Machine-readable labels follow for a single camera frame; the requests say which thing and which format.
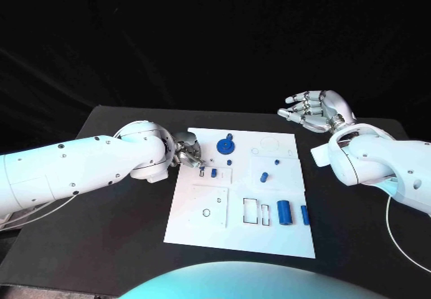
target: robotic hand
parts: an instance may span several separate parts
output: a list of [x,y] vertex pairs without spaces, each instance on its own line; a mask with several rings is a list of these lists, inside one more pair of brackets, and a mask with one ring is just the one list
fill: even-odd
[[381,188],[392,198],[431,214],[431,145],[396,141],[379,128],[356,124],[345,99],[333,91],[304,92],[285,99],[298,102],[278,115],[309,130],[333,134],[329,143],[311,149],[317,166],[330,164],[347,185]]
[[115,184],[130,174],[150,183],[167,167],[199,167],[200,146],[190,132],[174,136],[136,121],[114,137],[95,136],[0,156],[0,215]]

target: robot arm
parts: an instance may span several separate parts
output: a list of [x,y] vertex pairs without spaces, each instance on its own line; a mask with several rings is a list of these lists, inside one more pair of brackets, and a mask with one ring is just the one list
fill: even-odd
[[[431,214],[430,143],[396,141],[379,128],[356,124],[349,105],[333,91],[306,92],[285,100],[296,101],[301,102],[278,114],[311,131],[333,133],[329,143],[311,149],[317,166],[330,165],[347,186],[375,186],[396,201]],[[319,103],[313,110],[310,102]]]
[[203,164],[190,132],[176,139],[157,124],[141,121],[117,135],[0,156],[0,215],[115,184],[128,174],[154,183],[167,178],[170,165]]

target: small blue cylinder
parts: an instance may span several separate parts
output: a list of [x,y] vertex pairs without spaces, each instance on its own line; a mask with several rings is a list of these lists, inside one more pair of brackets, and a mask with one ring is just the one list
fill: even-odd
[[310,225],[307,206],[301,206],[304,225]]
[[262,176],[261,176],[261,182],[267,182],[267,178],[268,178],[268,173],[262,173]]
[[281,225],[290,225],[291,221],[291,213],[290,213],[290,202],[288,201],[278,201],[277,202],[278,208],[278,221]]

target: table surface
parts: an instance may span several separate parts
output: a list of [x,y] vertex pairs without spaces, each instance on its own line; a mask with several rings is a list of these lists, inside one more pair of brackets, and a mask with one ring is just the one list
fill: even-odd
[[[428,293],[431,274],[407,260],[389,239],[386,194],[365,185],[346,187],[330,167],[314,164],[310,149],[327,142],[329,134],[307,131],[277,115],[97,107],[78,138],[112,135],[134,120],[150,120],[170,132],[196,127],[296,134],[316,259],[163,243],[177,179],[172,168],[166,180],[148,184],[128,176],[29,224],[0,266],[0,284],[120,296],[177,268],[238,260],[310,270],[389,298]],[[359,120],[407,139],[396,121]],[[392,201],[389,222],[401,248],[431,267],[428,215]]]

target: circular hole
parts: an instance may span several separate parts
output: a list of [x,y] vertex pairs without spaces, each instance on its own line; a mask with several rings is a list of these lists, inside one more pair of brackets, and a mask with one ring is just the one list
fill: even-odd
[[419,179],[417,179],[415,182],[414,182],[414,188],[415,188],[415,190],[419,189],[421,185],[422,185],[422,181]]

